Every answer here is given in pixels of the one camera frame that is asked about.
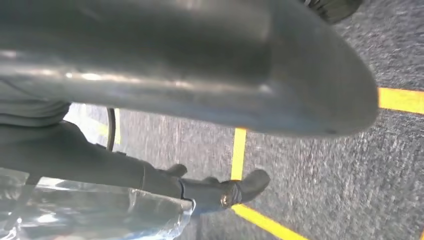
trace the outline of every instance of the asphalt ground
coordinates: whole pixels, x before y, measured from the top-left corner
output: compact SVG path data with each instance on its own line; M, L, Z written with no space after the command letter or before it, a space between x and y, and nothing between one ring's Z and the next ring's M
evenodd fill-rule
M366 0L334 28L382 88L378 121L366 132L244 139L233 128L118 111L116 150L157 168L182 163L197 179L270 173L268 189L247 207L193 219L178 239L424 240L424 1ZM67 119L106 143L104 108L75 104Z

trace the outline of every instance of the yellow painted stripe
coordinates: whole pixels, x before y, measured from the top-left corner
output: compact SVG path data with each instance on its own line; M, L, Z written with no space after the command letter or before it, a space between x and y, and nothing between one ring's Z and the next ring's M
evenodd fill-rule
M243 161L245 159L246 130L236 128L234 132L234 147L232 148L231 179L241 180L243 177Z
M307 240L296 232L283 227L278 222L260 214L259 212L243 205L235 205L232 207L237 215L246 219L247 221L257 225L258 227L266 230L270 234L283 239L283 240Z
M424 114L424 91L381 87L378 93L380 108Z
M100 135L102 135L103 137L107 138L109 136L109 127L107 125L104 125L103 123L100 123L98 121L96 121L97 124L97 131ZM115 143L116 144L121 144L121 133L118 129L118 121L116 121L116 133L115 133Z
M231 179L241 180L243 176L243 162L245 158L246 130L236 128L234 132L234 147L232 152ZM307 240L296 232L280 225L278 222L243 205L232 207L234 212L247 221L257 225L265 231L283 240Z

